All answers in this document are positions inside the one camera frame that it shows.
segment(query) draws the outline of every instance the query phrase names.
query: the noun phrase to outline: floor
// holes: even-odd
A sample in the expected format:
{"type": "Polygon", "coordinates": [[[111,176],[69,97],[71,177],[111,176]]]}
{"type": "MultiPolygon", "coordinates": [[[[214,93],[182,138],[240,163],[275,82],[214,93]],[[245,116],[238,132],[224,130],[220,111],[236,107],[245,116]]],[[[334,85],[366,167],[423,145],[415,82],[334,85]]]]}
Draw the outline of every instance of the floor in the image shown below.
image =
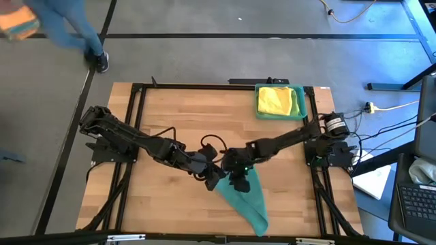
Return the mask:
{"type": "MultiPolygon", "coordinates": [[[[110,0],[88,0],[90,22],[102,30],[110,0]]],[[[366,1],[329,0],[341,19],[355,16],[366,1]]],[[[429,48],[436,37],[416,0],[407,1],[429,48]]],[[[113,82],[225,84],[229,78],[288,78],[292,83],[329,86],[338,112],[366,101],[381,108],[407,103],[418,93],[373,92],[368,82],[404,83],[431,62],[416,39],[401,3],[377,2],[362,18],[338,24],[319,1],[274,0],[123,0],[118,1],[108,33],[295,33],[391,34],[389,39],[108,38],[110,71],[95,75],[85,108],[106,105],[113,82]]],[[[82,94],[88,69],[82,55],[54,47],[47,39],[9,44],[0,39],[0,148],[26,156],[26,163],[0,163],[0,237],[33,233],[48,183],[63,149],[66,132],[82,94]]],[[[359,133],[414,116],[417,105],[364,115],[359,133]]],[[[350,120],[351,127],[355,122],[350,120]]],[[[385,134],[365,143],[373,148],[385,134]]],[[[413,133],[386,144],[396,147],[413,133]]],[[[48,233],[73,231],[85,188],[91,151],[77,135],[48,224],[48,233]]],[[[364,231],[390,240],[385,221],[361,212],[364,231]]]]}

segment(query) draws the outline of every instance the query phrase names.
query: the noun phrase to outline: teal cloth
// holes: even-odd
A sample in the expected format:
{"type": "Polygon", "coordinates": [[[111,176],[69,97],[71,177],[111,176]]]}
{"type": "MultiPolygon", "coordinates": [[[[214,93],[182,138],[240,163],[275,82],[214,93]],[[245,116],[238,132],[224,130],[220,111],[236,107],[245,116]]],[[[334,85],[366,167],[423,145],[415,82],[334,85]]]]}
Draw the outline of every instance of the teal cloth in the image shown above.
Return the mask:
{"type": "Polygon", "coordinates": [[[229,175],[220,179],[215,190],[251,224],[257,236],[263,236],[268,229],[268,215],[258,173],[254,168],[249,170],[247,180],[251,187],[248,193],[235,191],[229,185],[229,175]]]}

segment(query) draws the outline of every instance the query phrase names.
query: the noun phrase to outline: plastic bin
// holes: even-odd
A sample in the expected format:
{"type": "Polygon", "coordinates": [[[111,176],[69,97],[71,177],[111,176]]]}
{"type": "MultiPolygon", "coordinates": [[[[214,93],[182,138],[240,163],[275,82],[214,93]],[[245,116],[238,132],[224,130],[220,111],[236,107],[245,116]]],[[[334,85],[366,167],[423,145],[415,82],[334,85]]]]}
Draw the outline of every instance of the plastic bin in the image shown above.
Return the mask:
{"type": "Polygon", "coordinates": [[[292,84],[256,84],[255,86],[255,92],[254,92],[254,100],[255,100],[255,111],[256,111],[256,118],[259,119],[269,119],[269,120],[301,120],[304,117],[307,116],[307,109],[306,109],[306,99],[305,99],[305,91],[302,86],[299,85],[292,85],[292,84]],[[258,112],[258,97],[259,97],[259,88],[262,87],[287,87],[292,88],[295,90],[297,94],[297,103],[300,108],[300,113],[296,116],[283,116],[283,115],[272,115],[272,114],[264,114],[261,112],[258,112]]]}

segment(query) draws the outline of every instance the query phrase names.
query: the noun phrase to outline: blue jeans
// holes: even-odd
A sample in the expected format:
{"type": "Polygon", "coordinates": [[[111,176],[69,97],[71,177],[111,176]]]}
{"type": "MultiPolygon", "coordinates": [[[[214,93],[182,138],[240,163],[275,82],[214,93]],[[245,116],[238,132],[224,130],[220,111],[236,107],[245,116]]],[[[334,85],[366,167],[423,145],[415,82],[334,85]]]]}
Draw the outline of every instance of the blue jeans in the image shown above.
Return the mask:
{"type": "Polygon", "coordinates": [[[84,0],[24,0],[36,14],[48,38],[62,48],[90,49],[95,55],[103,54],[103,46],[84,10],[84,0]],[[67,19],[83,39],[67,32],[63,19],[67,19]]]}

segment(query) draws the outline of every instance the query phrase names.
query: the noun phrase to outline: wooden tabletop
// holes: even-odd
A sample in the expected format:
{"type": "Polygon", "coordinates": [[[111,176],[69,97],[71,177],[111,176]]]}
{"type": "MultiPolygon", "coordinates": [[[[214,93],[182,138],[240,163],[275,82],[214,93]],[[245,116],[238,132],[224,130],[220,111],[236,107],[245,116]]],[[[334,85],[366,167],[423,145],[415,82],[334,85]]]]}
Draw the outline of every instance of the wooden tabletop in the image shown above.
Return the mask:
{"type": "MultiPolygon", "coordinates": [[[[125,118],[131,83],[115,83],[108,107],[120,120],[125,118]]],[[[318,112],[334,110],[329,88],[315,87],[318,112]]],[[[275,137],[303,126],[299,121],[258,120],[253,91],[191,89],[147,89],[141,131],[155,134],[174,126],[177,140],[187,150],[201,148],[209,133],[221,136],[229,147],[275,137]]],[[[218,140],[208,141],[217,150],[218,140]]],[[[302,144],[286,148],[270,161],[255,166],[259,173],[269,217],[266,235],[320,235],[313,185],[305,164],[302,144]]],[[[89,176],[77,228],[87,225],[107,200],[114,163],[96,167],[89,176]]],[[[349,176],[330,168],[334,200],[353,228],[362,233],[360,217],[349,176]]],[[[114,212],[110,227],[114,227],[114,212]]],[[[328,208],[326,223],[332,232],[328,208]]],[[[187,173],[158,164],[140,150],[129,186],[122,230],[138,233],[254,235],[250,224],[216,192],[187,173]]]]}

